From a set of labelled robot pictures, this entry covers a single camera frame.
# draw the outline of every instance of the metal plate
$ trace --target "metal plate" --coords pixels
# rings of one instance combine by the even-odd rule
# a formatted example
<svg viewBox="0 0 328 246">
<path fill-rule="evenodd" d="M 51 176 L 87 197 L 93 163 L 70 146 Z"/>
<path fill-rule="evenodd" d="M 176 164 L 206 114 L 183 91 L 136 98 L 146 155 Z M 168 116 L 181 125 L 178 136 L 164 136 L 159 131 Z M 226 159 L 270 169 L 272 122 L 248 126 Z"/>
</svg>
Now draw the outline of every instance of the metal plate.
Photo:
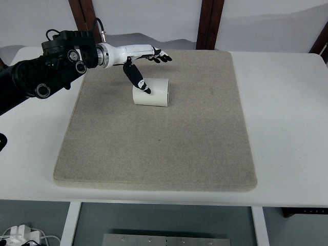
<svg viewBox="0 0 328 246">
<path fill-rule="evenodd" d="M 105 234 L 102 246 L 231 246 L 229 239 Z"/>
</svg>

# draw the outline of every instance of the robot fingertip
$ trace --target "robot fingertip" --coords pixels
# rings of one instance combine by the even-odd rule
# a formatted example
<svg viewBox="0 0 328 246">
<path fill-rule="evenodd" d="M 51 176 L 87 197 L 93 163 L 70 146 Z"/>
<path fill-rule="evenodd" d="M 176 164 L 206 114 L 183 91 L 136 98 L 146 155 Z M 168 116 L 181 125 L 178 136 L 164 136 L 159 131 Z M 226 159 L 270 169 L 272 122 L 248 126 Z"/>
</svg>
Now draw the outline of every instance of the robot fingertip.
<svg viewBox="0 0 328 246">
<path fill-rule="evenodd" d="M 152 91 L 148 88 L 146 90 L 144 90 L 147 94 L 150 94 Z"/>
</svg>

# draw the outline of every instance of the white table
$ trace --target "white table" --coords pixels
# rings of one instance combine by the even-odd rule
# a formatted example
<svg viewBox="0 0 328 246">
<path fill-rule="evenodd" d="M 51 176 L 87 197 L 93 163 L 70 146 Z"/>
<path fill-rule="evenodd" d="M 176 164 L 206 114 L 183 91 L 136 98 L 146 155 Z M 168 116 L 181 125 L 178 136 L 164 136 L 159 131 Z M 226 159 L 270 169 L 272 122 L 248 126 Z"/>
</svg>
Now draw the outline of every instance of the white table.
<svg viewBox="0 0 328 246">
<path fill-rule="evenodd" d="M 41 54 L 41 48 L 22 48 L 13 64 Z M 252 206 L 260 217 L 264 206 L 328 207 L 328 69 L 323 60 L 296 53 L 232 52 L 232 57 L 258 178 L 255 189 L 149 192 L 57 186 L 52 173 L 80 78 L 69 91 L 28 99 L 0 116 L 0 132 L 8 138 L 0 152 L 0 198 Z"/>
</svg>

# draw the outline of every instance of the floor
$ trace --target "floor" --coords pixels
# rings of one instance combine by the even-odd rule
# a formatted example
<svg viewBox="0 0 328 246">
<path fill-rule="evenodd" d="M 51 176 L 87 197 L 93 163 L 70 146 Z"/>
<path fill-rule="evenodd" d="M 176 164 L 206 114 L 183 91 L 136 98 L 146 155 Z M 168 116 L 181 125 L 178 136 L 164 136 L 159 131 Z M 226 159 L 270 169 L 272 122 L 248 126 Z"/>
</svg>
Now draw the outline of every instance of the floor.
<svg viewBox="0 0 328 246">
<path fill-rule="evenodd" d="M 62 236 L 68 202 L 0 200 L 0 233 L 25 224 Z M 328 216 L 263 208 L 270 246 L 328 245 Z M 104 233 L 228 238 L 231 246 L 256 245 L 248 207 L 83 203 L 74 245 L 101 245 Z M 49 239 L 50 246 L 59 245 Z"/>
</svg>

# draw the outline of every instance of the white cylinder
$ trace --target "white cylinder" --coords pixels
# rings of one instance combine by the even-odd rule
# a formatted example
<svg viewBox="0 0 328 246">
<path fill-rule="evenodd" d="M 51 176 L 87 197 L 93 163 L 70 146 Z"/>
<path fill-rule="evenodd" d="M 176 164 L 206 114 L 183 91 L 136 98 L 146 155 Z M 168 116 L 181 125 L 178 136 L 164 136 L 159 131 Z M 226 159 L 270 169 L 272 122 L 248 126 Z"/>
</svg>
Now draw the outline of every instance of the white cylinder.
<svg viewBox="0 0 328 246">
<path fill-rule="evenodd" d="M 144 81 L 151 93 L 133 86 L 133 101 L 137 105 L 162 106 L 167 107 L 169 103 L 169 79 L 168 78 L 144 78 Z"/>
</svg>

